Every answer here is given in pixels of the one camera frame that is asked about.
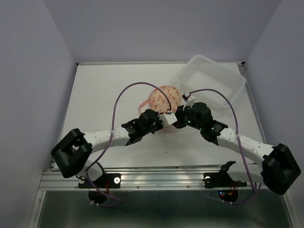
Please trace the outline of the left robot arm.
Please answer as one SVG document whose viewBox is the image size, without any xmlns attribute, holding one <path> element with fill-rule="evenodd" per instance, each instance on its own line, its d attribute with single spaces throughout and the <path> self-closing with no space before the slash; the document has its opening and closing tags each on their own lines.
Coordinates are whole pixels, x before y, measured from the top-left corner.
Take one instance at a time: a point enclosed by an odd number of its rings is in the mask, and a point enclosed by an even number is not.
<svg viewBox="0 0 304 228">
<path fill-rule="evenodd" d="M 163 117 L 164 114 L 147 109 L 138 118 L 113 130 L 83 133 L 75 128 L 51 150 L 51 156 L 64 178 L 83 177 L 95 187 L 101 187 L 105 184 L 105 171 L 89 160 L 90 155 L 110 147 L 138 143 L 147 134 L 164 127 Z"/>
</svg>

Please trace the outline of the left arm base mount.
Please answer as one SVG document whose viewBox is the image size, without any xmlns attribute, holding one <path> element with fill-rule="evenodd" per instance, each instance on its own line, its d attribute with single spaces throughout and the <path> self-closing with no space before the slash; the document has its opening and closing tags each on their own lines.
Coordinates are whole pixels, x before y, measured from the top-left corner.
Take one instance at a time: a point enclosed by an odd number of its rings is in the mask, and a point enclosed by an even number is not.
<svg viewBox="0 0 304 228">
<path fill-rule="evenodd" d="M 76 175 L 78 179 L 78 188 L 88 189 L 88 199 L 91 205 L 96 207 L 115 207 L 123 201 L 110 193 L 110 189 L 119 189 L 121 186 L 120 173 L 106 173 L 101 168 L 103 175 L 95 181 L 89 181 L 88 178 Z"/>
</svg>

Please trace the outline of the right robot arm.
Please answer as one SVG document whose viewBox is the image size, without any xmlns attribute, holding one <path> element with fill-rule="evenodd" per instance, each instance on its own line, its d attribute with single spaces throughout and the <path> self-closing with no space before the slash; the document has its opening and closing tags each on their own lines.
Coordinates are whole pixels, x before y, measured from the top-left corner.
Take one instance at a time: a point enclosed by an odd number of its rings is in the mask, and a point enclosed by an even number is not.
<svg viewBox="0 0 304 228">
<path fill-rule="evenodd" d="M 186 126 L 197 129 L 206 141 L 239 153 L 244 161 L 253 161 L 252 165 L 244 165 L 244 171 L 235 161 L 227 162 L 218 174 L 210 175 L 206 184 L 209 188 L 248 181 L 265 185 L 272 192 L 284 195 L 301 174 L 299 165 L 286 145 L 280 143 L 273 146 L 238 134 L 226 124 L 213 119 L 205 103 L 180 105 L 175 115 L 177 122 L 174 126 L 177 129 Z"/>
</svg>

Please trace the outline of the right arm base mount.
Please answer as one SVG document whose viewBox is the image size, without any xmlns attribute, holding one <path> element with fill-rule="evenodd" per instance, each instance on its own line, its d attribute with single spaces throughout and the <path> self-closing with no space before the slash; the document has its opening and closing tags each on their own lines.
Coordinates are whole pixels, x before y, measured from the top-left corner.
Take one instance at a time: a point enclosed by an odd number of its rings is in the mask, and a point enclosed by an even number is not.
<svg viewBox="0 0 304 228">
<path fill-rule="evenodd" d="M 228 171 L 235 161 L 228 161 L 222 165 L 218 172 L 204 173 L 204 178 L 201 181 L 202 187 L 206 189 L 221 188 L 218 190 L 218 196 L 224 203 L 239 205 L 241 202 L 236 202 L 238 199 L 238 187 L 246 187 L 246 181 L 234 181 L 229 176 Z"/>
</svg>

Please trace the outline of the floral mesh laundry bag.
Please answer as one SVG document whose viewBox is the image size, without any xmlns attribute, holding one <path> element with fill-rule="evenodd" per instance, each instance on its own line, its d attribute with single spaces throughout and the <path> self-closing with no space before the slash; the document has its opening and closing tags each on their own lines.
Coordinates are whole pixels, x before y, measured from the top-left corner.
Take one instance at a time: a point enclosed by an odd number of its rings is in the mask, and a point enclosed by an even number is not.
<svg viewBox="0 0 304 228">
<path fill-rule="evenodd" d="M 175 114 L 178 106 L 182 104 L 180 91 L 170 85 L 163 85 L 159 88 L 162 92 L 154 89 L 148 96 L 148 99 L 140 104 L 139 113 L 152 109 L 159 114 Z"/>
</svg>

